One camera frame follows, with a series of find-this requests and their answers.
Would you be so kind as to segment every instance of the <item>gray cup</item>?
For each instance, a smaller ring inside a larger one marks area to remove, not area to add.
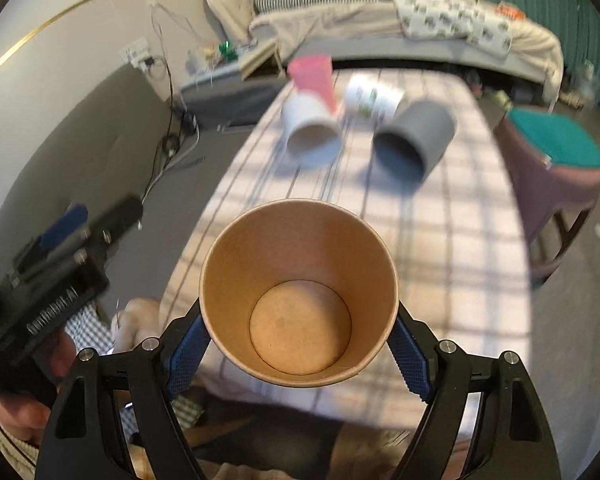
[[[377,129],[373,153],[397,177],[424,180],[445,154],[454,134],[455,122],[445,106],[415,101]]]

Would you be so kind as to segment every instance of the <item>cup bottom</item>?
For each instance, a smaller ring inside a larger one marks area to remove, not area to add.
[[[257,354],[276,370],[307,375],[325,370],[347,349],[351,318],[326,285],[291,280],[267,290],[249,321]]]

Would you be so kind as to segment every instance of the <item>white cup with green print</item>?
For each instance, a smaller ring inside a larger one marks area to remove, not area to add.
[[[404,99],[404,90],[380,83],[366,75],[351,77],[344,92],[344,106],[361,117],[388,121]]]

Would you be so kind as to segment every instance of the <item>green ornament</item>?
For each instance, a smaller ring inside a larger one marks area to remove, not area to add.
[[[221,43],[218,50],[221,56],[227,61],[235,61],[238,59],[238,53],[235,52],[235,48],[229,41]]]

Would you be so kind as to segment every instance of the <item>black device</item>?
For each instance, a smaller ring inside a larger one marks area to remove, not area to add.
[[[54,405],[54,378],[34,351],[107,288],[107,250],[141,218],[142,203],[128,196],[67,240],[86,220],[86,208],[77,206],[15,257],[0,283],[0,393],[25,392]]]
[[[51,412],[36,480],[136,478],[115,390],[131,394],[156,478],[205,480],[170,400],[189,387],[209,341],[196,301],[159,339],[145,339],[130,352],[81,350]],[[442,478],[470,392],[480,392],[481,402],[461,478],[560,479],[544,410],[515,352],[466,354],[450,340],[438,341],[402,304],[388,344],[407,386],[427,404],[393,479]]]

